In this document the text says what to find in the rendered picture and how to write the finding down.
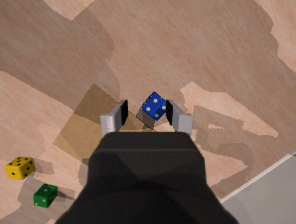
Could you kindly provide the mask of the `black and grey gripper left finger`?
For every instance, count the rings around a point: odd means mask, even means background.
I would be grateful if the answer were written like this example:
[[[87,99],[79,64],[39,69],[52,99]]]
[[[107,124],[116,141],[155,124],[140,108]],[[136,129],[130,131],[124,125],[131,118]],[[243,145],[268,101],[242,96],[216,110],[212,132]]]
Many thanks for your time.
[[[128,100],[122,99],[109,113],[100,116],[102,136],[109,132],[119,132],[128,117]]]

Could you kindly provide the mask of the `green die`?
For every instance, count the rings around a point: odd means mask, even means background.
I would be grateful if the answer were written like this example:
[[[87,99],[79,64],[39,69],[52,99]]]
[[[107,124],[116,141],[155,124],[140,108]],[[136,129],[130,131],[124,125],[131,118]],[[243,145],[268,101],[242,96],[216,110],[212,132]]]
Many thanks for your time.
[[[43,184],[33,195],[34,205],[48,208],[57,196],[57,186]]]

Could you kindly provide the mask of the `tan flat mat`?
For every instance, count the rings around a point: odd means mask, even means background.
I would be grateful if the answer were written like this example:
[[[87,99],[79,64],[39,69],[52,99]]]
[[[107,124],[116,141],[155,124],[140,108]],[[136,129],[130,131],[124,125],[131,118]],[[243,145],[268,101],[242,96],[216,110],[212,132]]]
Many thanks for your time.
[[[100,116],[118,102],[92,84],[53,144],[88,166],[89,158],[102,140]],[[156,132],[128,110],[119,132]]]

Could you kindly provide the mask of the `yellow die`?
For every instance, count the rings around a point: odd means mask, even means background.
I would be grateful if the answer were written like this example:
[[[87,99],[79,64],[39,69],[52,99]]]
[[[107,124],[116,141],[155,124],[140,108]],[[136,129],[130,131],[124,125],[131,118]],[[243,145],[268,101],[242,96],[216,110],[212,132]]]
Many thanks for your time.
[[[5,170],[9,179],[24,180],[35,170],[35,166],[32,158],[17,157],[5,165]]]

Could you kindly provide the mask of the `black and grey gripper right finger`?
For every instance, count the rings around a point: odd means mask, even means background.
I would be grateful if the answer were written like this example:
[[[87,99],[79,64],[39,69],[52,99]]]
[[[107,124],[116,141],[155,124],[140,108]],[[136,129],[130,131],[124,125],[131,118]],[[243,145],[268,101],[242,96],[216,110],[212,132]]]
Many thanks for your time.
[[[175,132],[185,132],[191,137],[193,115],[184,113],[172,99],[166,100],[166,117]]]

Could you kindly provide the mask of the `blue die with white pips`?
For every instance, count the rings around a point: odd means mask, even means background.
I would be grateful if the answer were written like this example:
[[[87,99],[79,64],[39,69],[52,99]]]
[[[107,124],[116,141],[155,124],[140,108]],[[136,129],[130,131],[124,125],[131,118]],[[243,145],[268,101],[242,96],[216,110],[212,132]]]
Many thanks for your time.
[[[158,121],[166,112],[166,101],[156,92],[152,92],[143,103],[142,110]]]

